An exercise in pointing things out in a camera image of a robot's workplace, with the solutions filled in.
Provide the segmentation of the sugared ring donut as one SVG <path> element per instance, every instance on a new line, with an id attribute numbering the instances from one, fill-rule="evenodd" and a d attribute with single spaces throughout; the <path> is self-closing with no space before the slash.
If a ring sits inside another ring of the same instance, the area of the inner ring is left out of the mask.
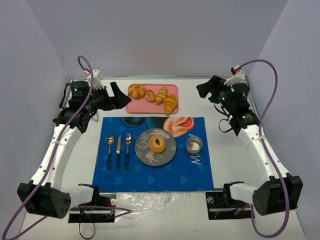
<path id="1" fill-rule="evenodd" d="M 162 153 L 166 148 L 165 138 L 161 135 L 153 135 L 149 140 L 149 148 L 154 153 Z"/>

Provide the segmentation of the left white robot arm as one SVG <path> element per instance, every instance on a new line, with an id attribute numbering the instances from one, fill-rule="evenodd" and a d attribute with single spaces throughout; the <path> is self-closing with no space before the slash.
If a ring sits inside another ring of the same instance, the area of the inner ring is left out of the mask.
<path id="1" fill-rule="evenodd" d="M 99 189 L 80 183 L 77 187 L 62 189 L 62 179 L 73 149 L 86 132 L 90 119 L 97 111 L 122 109 L 131 102 L 116 82 L 111 82 L 113 96 L 105 86 L 91 88 L 85 80 L 70 83 L 71 98 L 55 123 L 47 152 L 28 183 L 17 189 L 20 200 L 29 214 L 62 219 L 77 206 L 94 208 L 99 203 Z"/>

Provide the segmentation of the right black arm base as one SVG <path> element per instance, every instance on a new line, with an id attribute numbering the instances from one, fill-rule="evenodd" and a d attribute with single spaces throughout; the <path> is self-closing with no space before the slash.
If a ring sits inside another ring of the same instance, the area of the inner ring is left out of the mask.
<path id="1" fill-rule="evenodd" d="M 205 193 L 209 220 L 240 220 L 251 218 L 249 203 L 231 198 L 230 186 L 243 184 L 243 181 L 225 183 L 223 188 L 214 188 Z"/>

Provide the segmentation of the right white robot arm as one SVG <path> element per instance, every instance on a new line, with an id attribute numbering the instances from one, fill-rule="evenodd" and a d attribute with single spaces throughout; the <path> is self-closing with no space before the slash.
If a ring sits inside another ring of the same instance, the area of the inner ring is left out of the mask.
<path id="1" fill-rule="evenodd" d="M 209 101 L 221 105 L 220 113 L 227 116 L 230 129 L 249 151 L 262 185 L 254 187 L 243 181 L 226 183 L 223 186 L 224 201 L 229 206 L 236 202 L 253 205 L 261 216 L 295 210 L 303 187 L 301 178 L 290 174 L 263 136 L 260 121 L 248 102 L 250 87 L 242 82 L 228 86 L 226 82 L 226 79 L 214 75 L 196 89 L 201 98 L 210 94 Z"/>

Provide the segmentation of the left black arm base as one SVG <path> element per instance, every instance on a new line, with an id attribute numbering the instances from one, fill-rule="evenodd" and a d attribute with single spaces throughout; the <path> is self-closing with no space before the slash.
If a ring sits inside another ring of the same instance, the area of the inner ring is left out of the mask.
<path id="1" fill-rule="evenodd" d="M 101 193 L 97 202 L 100 207 L 115 207 L 117 204 L 116 193 Z M 69 211 L 69 224 L 79 223 L 113 223 L 115 221 L 115 209 L 100 209 L 100 208 L 72 208 Z"/>

